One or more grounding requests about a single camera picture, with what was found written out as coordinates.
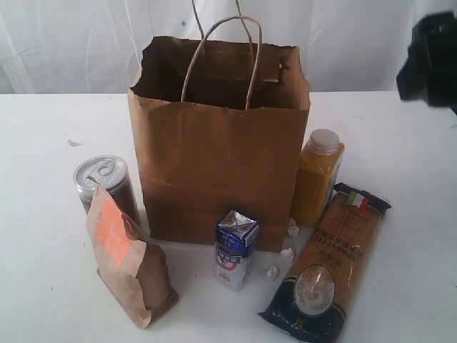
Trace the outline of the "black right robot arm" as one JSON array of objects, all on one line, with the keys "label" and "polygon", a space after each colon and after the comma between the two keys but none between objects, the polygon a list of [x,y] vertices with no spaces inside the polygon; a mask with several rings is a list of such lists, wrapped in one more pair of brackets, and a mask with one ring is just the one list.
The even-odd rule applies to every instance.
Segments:
[{"label": "black right robot arm", "polygon": [[456,111],[456,15],[424,16],[412,28],[405,64],[396,76],[402,101],[422,100]]}]

